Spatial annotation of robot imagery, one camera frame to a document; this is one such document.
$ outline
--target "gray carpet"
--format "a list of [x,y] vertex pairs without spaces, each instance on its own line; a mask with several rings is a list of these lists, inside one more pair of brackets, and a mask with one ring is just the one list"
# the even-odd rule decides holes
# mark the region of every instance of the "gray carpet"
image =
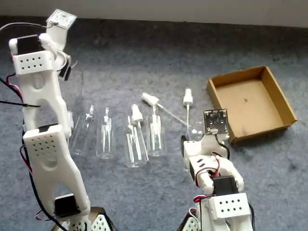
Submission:
[[[43,23],[37,18],[0,18],[0,25],[17,20]],[[13,72],[8,40],[36,31],[19,27],[0,34],[1,77]],[[181,101],[185,87],[190,87],[195,101],[192,121],[202,121],[202,111],[213,107],[205,91],[210,77],[268,65],[298,122],[285,132],[232,146],[231,160],[244,178],[244,191],[255,208],[257,231],[306,230],[307,39],[308,30],[299,28],[77,20],[65,51],[78,65],[70,81],[61,84],[63,96],[75,111],[80,110],[80,98],[93,100],[100,108],[111,106],[117,120],[115,161],[95,159],[93,130],[87,155],[73,156],[91,204],[103,206],[120,231],[176,230],[193,205],[192,198],[202,192],[184,171],[180,135],[185,128],[165,116],[168,156],[151,159],[147,168],[128,169],[123,165],[123,125],[130,104],[139,103],[141,111],[149,113],[150,108],[140,101],[145,91],[185,118]],[[0,98],[17,101],[4,86]],[[18,153],[21,108],[0,106],[1,230],[49,230],[53,224],[34,219],[39,206]]]

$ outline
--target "robotic arm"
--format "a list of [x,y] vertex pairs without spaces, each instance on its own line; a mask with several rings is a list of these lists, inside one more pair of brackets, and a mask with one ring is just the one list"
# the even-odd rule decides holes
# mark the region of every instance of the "robotic arm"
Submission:
[[180,230],[253,231],[247,196],[239,193],[243,178],[225,158],[226,149],[219,141],[229,137],[227,111],[204,111],[204,119],[206,132],[201,141],[182,140],[185,165],[205,195],[195,201],[196,218],[187,219]]
[[[61,96],[59,79],[70,73],[70,56],[62,50],[66,34],[76,16],[56,10],[47,20],[47,32],[11,39],[9,42],[23,101],[48,105],[57,115],[57,124],[38,126],[38,107],[24,107],[23,136],[32,168],[32,178],[44,209],[57,220],[69,220],[69,230],[90,231],[90,201],[80,171],[71,158],[67,139],[71,123]],[[55,184],[72,193],[54,198]]]

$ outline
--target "clear plastic bottle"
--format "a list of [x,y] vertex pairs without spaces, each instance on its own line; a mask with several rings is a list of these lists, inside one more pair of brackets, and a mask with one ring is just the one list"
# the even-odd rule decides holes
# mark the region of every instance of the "clear plastic bottle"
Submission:
[[75,130],[69,140],[69,150],[71,153],[81,155],[88,137],[90,125],[94,119],[95,105],[91,104],[90,109],[85,114],[80,114],[76,122]]
[[132,124],[130,116],[128,116],[128,124],[125,129],[127,144],[125,145],[125,156],[127,167],[140,167],[148,162],[146,148],[139,138],[138,129]]
[[115,118],[110,116],[109,107],[105,108],[105,115],[98,118],[96,136],[96,156],[101,159],[113,159],[116,156]]
[[166,154],[165,126],[156,106],[153,106],[152,115],[146,118],[146,141],[149,156]]

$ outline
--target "cardboard box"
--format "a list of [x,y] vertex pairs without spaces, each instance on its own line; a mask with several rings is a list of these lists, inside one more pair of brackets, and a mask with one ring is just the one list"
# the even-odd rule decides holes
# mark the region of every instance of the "cardboard box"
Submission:
[[207,92],[216,109],[227,109],[229,142],[287,128],[297,121],[267,66],[211,78]]

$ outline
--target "white wall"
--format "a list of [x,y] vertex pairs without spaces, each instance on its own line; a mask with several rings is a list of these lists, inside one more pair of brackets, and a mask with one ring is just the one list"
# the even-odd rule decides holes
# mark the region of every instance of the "white wall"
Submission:
[[79,18],[308,27],[307,0],[0,0],[0,15],[47,17],[55,8]]

